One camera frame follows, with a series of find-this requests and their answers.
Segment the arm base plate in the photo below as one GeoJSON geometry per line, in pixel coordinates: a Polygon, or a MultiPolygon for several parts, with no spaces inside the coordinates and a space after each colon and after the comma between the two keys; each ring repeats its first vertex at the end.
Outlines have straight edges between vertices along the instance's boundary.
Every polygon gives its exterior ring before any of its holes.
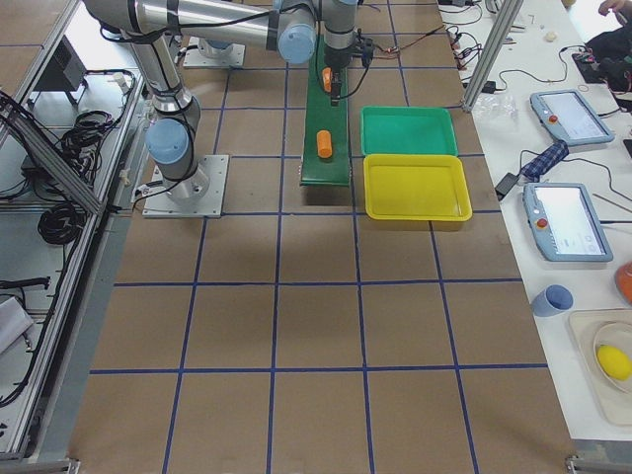
{"type": "Polygon", "coordinates": [[[161,171],[153,167],[152,179],[158,182],[142,192],[145,197],[142,215],[146,218],[219,218],[228,175],[228,155],[204,155],[198,159],[196,172],[178,183],[164,181],[161,171]]]}
{"type": "Polygon", "coordinates": [[[188,49],[183,65],[185,68],[229,69],[242,68],[245,58],[245,46],[230,43],[224,48],[213,47],[207,42],[195,42],[188,49]]]}

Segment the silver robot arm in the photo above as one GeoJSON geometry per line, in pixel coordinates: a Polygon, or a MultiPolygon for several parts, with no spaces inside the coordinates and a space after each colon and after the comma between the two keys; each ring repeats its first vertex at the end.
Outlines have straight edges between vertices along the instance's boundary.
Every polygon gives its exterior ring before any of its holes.
{"type": "Polygon", "coordinates": [[[184,85],[163,36],[144,39],[124,32],[152,94],[157,114],[145,144],[162,176],[170,182],[190,178],[198,169],[195,138],[200,119],[198,100],[184,85]]]}
{"type": "Polygon", "coordinates": [[[367,68],[373,45],[356,28],[357,1],[275,1],[269,9],[229,1],[86,1],[102,27],[130,44],[161,114],[187,109],[193,96],[170,64],[166,34],[237,43],[276,51],[287,63],[308,61],[324,41],[331,69],[331,102],[341,92],[342,71],[354,57],[367,68]]]}

